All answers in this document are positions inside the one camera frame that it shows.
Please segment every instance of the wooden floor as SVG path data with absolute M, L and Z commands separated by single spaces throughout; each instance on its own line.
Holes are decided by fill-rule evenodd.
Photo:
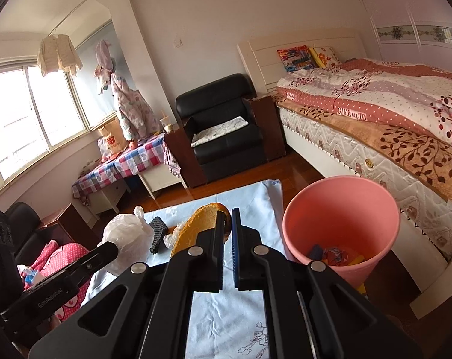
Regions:
M 286 208 L 300 190 L 321 178 L 318 171 L 292 152 L 284 158 L 194 189 L 184 190 L 180 184 L 171 186 L 164 189 L 156 201 L 141 187 L 125 194 L 118 208 L 120 213 L 132 213 L 135 206 L 141 205 L 145 212 L 150 212 L 271 179 L 281 181 Z M 114 216 L 112 210 L 103 213 L 93 230 L 102 236 L 104 226 Z M 392 251 L 377 265 L 365 286 L 369 300 L 383 313 L 399 318 L 404 330 L 421 346 L 427 358 L 452 330 L 452 297 L 423 319 L 415 318 L 409 304 L 419 295 L 419 289 Z

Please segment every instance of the cream jacket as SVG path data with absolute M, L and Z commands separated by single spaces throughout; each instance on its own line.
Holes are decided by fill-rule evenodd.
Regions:
M 50 35 L 41 41 L 38 51 L 38 66 L 43 77 L 59 69 L 76 75 L 76 68 L 81 69 L 83 64 L 68 35 Z

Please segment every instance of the window frame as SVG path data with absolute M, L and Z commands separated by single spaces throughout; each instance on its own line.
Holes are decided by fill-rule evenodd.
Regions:
M 100 121 L 100 123 L 98 125 L 90 125 L 88 122 L 88 119 L 86 117 L 86 113 L 84 112 L 83 106 L 81 105 L 81 100 L 79 99 L 78 93 L 76 91 L 76 88 L 74 86 L 74 82 L 71 78 L 71 76 L 69 76 L 68 73 L 63 72 L 64 74 L 64 78 L 66 81 L 66 86 L 68 88 L 69 94 L 71 95 L 72 98 L 72 102 L 73 102 L 73 106 L 78 114 L 78 117 L 81 121 L 81 125 L 83 126 L 83 129 L 81 131 L 79 131 L 78 133 L 64 139 L 61 142 L 56 143 L 55 145 L 51 145 L 48 135 L 46 134 L 46 131 L 44 129 L 43 126 L 43 122 L 41 121 L 41 117 L 40 114 L 38 112 L 37 109 L 37 105 L 36 105 L 36 101 L 33 95 L 33 90 L 31 88 L 31 84 L 29 81 L 29 74 L 28 74 L 28 67 L 35 67 L 37 66 L 37 61 L 36 60 L 32 60 L 32 59 L 27 59 L 27 60 L 21 60 L 21 61 L 16 61 L 13 63 L 3 63 L 0 64 L 0 74 L 3 73 L 8 73 L 11 71 L 15 71 L 15 70 L 23 70 L 23 73 L 25 75 L 25 79 L 26 79 L 26 83 L 28 85 L 28 91 L 29 91 L 29 98 L 30 98 L 30 106 L 36 116 L 36 121 L 38 124 L 38 128 L 40 129 L 40 133 L 41 133 L 41 138 L 43 139 L 43 141 L 45 142 L 47 149 L 46 151 L 35 157 L 34 159 L 32 159 L 31 161 L 29 161 L 28 163 L 24 164 L 21 168 L 19 168 L 17 171 L 15 171 L 12 175 L 10 175 L 9 177 L 7 177 L 6 179 L 3 178 L 3 176 L 1 175 L 1 171 L 0 171 L 0 191 L 6 186 L 8 185 L 14 178 L 18 177 L 21 173 L 23 173 L 24 171 L 28 170 L 28 168 L 30 168 L 32 165 L 34 165 L 35 163 L 37 163 L 38 161 L 42 160 L 43 158 L 47 157 L 48 155 L 50 155 L 51 153 L 53 153 L 54 151 L 56 151 L 57 149 L 60 149 L 62 146 L 66 145 L 67 143 L 85 135 L 90 133 L 91 131 L 94 131 L 98 128 L 100 128 L 102 125 L 104 125 L 107 121 L 111 120 L 112 118 L 114 118 L 114 114 L 115 111 L 113 110 L 110 114 L 108 114 L 102 121 Z

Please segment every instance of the yellow floral pillow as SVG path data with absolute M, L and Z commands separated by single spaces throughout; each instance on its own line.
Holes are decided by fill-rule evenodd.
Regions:
M 309 50 L 319 67 L 333 67 L 342 64 L 332 47 L 310 47 Z

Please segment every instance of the brown blanket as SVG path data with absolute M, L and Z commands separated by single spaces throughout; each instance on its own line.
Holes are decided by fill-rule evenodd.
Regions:
M 445 201 L 452 200 L 452 147 L 448 144 L 403 127 L 356 121 L 317 107 L 301 106 L 276 93 L 271 95 L 278 107 L 353 137 L 394 161 Z

